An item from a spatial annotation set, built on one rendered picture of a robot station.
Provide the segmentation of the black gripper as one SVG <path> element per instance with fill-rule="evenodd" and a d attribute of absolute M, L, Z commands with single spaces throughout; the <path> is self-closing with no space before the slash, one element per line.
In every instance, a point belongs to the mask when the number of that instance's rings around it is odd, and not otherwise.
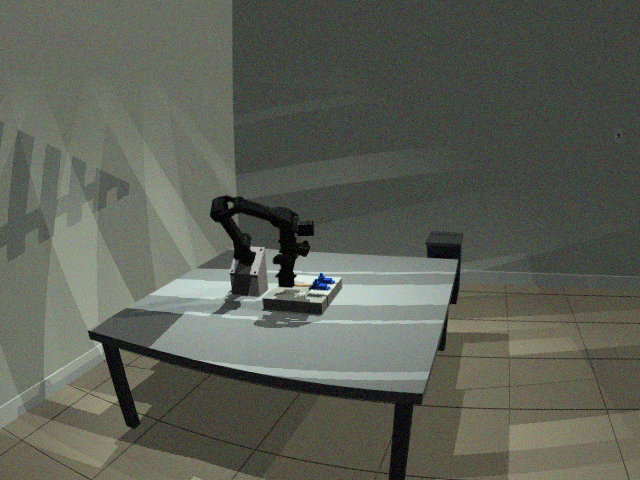
<path fill-rule="evenodd" d="M 295 244 L 296 240 L 297 237 L 295 236 L 291 238 L 280 237 L 280 239 L 278 240 L 278 243 L 280 243 L 279 253 L 282 254 L 277 254 L 272 259 L 273 264 L 280 265 L 287 277 L 290 277 L 290 272 L 293 272 L 294 269 L 295 260 L 300 256 L 296 255 L 295 253 L 294 255 L 290 255 L 291 244 Z"/>

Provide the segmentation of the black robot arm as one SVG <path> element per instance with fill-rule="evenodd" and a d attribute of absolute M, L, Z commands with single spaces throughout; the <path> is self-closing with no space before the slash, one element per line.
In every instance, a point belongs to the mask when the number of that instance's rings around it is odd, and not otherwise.
<path fill-rule="evenodd" d="M 227 202 L 233 202 L 234 207 L 228 207 Z M 281 238 L 291 238 L 295 236 L 314 236 L 314 221 L 299 221 L 298 214 L 285 207 L 269 207 L 263 206 L 248 200 L 241 196 L 222 196 L 212 201 L 210 216 L 212 220 L 220 223 L 234 245 L 233 259 L 239 260 L 241 264 L 252 265 L 256 252 L 250 250 L 251 236 L 248 233 L 242 233 L 232 216 L 243 213 L 252 215 L 261 219 L 268 220 L 274 227 L 279 228 Z M 309 253 L 310 245 L 308 241 L 303 243 L 291 244 L 290 255 L 298 254 L 306 257 Z"/>

